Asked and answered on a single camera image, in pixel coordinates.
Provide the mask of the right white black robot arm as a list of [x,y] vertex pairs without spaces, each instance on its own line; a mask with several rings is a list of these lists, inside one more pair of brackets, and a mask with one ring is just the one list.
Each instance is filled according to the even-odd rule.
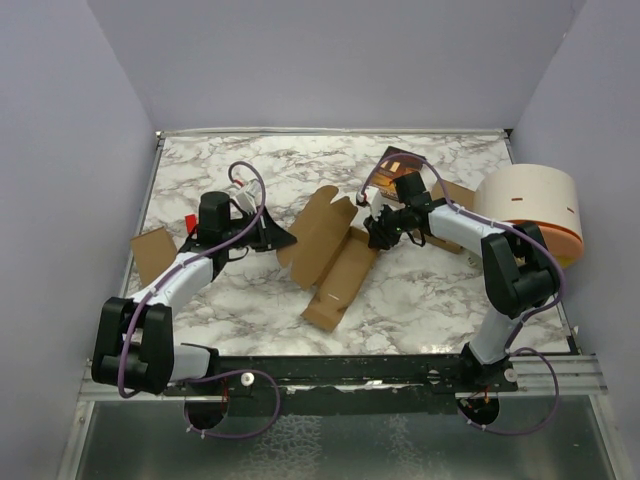
[[494,381],[524,323],[544,310],[550,297],[559,296],[562,270],[535,223],[490,220],[452,201],[446,187],[440,198],[433,198],[418,172],[398,177],[393,184],[399,209],[384,203],[375,188],[363,186],[356,194],[356,203],[370,211],[364,226],[371,249],[389,250],[402,235],[419,247],[438,238],[481,260],[490,307],[478,333],[464,345],[459,367],[461,383],[481,391]]

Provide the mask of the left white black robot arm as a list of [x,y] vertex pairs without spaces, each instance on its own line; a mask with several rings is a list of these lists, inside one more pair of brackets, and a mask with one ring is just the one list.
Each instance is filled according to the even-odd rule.
[[233,218],[236,204],[224,192],[203,194],[198,224],[171,265],[134,295],[105,302],[91,366],[94,382],[116,386],[126,397],[135,392],[160,394],[181,381],[202,395],[218,388],[217,351],[188,343],[177,346],[175,317],[222,272],[231,250],[269,252],[297,242],[264,206],[240,208],[240,216]]

